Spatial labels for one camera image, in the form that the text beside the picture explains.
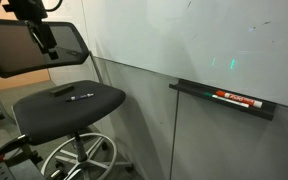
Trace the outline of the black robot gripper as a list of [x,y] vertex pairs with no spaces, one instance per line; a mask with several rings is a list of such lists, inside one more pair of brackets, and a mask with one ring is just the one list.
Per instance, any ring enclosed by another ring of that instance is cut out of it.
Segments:
[[48,17],[42,0],[8,0],[3,8],[6,12],[13,12],[18,20],[27,20],[26,25],[30,35],[42,54],[47,53],[51,60],[58,58],[55,50],[57,43],[49,25],[34,24]]

